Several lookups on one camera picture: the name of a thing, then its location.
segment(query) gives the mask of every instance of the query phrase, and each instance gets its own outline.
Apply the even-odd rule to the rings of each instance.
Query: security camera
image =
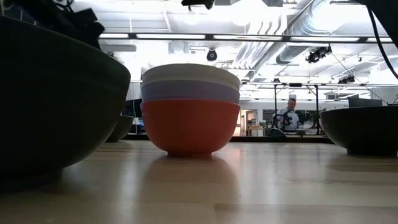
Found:
[[[210,49],[209,52],[207,53],[207,61],[209,62],[214,62],[217,60],[217,53],[215,49]]]

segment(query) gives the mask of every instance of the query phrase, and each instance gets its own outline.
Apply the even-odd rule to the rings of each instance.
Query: man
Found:
[[[299,116],[294,108],[296,107],[296,99],[290,98],[287,102],[287,108],[277,111],[277,122],[280,121],[279,129],[284,132],[296,132],[300,125]]]

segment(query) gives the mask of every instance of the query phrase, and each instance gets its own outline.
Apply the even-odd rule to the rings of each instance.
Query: track light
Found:
[[[319,47],[316,50],[310,52],[310,55],[305,59],[308,63],[317,63],[319,60],[326,57],[326,55],[331,54],[333,51],[331,47]]]
[[[346,78],[341,78],[338,80],[338,84],[349,84],[349,83],[354,83],[355,82],[355,77],[353,75],[350,75]]]

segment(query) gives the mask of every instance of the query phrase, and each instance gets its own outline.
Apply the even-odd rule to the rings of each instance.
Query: wall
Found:
[[[398,97],[398,87],[373,88],[372,91],[388,103],[393,103]],[[375,94],[371,93],[371,99],[380,100]]]
[[[129,91],[127,92],[126,100],[135,100],[141,98],[140,83],[130,83]]]

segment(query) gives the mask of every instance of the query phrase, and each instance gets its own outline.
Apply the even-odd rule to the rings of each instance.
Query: wooden table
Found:
[[[330,144],[231,143],[173,159],[149,141],[103,145],[52,185],[0,195],[0,223],[383,223],[398,220],[398,160]]]

